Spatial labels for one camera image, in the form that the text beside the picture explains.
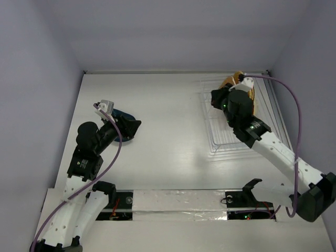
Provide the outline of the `dark blue plate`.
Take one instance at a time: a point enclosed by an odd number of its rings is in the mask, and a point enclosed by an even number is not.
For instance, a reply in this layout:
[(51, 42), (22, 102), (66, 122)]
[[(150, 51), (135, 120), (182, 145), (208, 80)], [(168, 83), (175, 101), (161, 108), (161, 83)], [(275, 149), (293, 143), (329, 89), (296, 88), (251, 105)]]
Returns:
[(121, 119), (121, 117), (124, 117), (125, 119), (130, 119), (130, 120), (135, 120), (135, 117), (131, 114), (128, 114), (126, 112), (123, 112), (121, 110), (118, 110), (118, 109), (114, 109), (113, 110), (113, 113), (112, 113), (112, 116), (113, 118), (115, 119), (116, 121), (116, 125), (118, 126), (119, 130), (120, 130), (120, 133), (121, 133), (121, 136), (122, 138), (120, 137), (116, 137), (116, 139), (114, 140), (114, 142), (129, 142), (131, 141), (134, 136), (127, 136), (127, 133), (126, 133), (126, 130), (125, 130), (125, 124), (124, 122), (118, 122), (119, 119)]

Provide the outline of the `square woven plate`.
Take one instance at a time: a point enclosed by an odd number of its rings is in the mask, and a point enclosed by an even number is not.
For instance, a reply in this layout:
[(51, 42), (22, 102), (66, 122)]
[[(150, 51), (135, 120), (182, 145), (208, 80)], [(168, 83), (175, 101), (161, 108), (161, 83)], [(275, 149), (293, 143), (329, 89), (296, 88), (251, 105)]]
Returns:
[(234, 83), (239, 84), (244, 78), (244, 73), (242, 71), (237, 71), (233, 75)]
[(235, 86), (235, 85), (236, 85), (236, 81), (235, 81), (234, 77), (229, 76), (222, 82), (219, 89), (231, 88), (232, 86)]

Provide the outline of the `round bamboo plate green rim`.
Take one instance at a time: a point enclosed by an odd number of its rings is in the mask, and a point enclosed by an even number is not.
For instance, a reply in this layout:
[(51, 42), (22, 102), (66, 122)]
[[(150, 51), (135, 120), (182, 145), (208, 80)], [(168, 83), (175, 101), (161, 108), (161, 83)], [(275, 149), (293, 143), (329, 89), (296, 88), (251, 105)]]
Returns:
[(251, 98), (252, 101), (255, 100), (255, 88), (252, 88), (248, 91), (248, 96)]

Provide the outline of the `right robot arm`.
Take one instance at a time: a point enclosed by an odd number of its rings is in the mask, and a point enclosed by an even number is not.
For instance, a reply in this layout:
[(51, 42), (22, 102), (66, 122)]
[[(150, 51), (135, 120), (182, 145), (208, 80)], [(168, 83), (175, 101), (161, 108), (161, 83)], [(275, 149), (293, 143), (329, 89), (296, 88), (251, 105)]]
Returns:
[(335, 202), (335, 174), (324, 174), (296, 158), (271, 128), (253, 115), (253, 101), (246, 91), (227, 87), (212, 90), (211, 105), (223, 111), (240, 142), (266, 158), (288, 179), (282, 183), (251, 180), (241, 194), (246, 205), (267, 201), (292, 208), (302, 219), (314, 222)]

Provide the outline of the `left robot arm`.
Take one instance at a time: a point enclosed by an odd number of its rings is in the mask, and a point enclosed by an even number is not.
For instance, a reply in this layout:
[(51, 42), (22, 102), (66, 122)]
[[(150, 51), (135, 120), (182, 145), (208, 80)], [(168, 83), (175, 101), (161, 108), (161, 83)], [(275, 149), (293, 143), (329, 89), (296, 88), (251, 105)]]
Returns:
[(115, 140), (132, 140), (140, 120), (124, 115), (102, 118), (104, 125), (82, 123), (67, 171), (60, 205), (41, 225), (30, 251), (82, 251), (83, 239), (105, 207), (115, 204), (116, 186), (101, 181), (101, 153)]

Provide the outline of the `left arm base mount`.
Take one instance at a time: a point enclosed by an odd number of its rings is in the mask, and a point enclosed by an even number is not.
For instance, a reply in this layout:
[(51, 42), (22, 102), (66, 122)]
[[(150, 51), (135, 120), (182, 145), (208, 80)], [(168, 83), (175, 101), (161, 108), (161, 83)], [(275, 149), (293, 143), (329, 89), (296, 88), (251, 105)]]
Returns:
[(109, 203), (96, 218), (97, 221), (131, 221), (133, 219), (133, 191), (117, 191), (116, 199)]

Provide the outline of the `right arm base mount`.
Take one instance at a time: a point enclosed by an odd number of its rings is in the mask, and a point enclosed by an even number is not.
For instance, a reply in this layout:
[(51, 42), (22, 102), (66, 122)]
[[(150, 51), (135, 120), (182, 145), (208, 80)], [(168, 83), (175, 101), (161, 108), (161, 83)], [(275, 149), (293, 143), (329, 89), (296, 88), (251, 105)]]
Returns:
[(248, 182), (241, 190), (226, 191), (220, 203), (227, 207), (227, 219), (232, 220), (275, 220), (273, 203), (257, 201), (252, 189), (262, 180), (259, 178)]

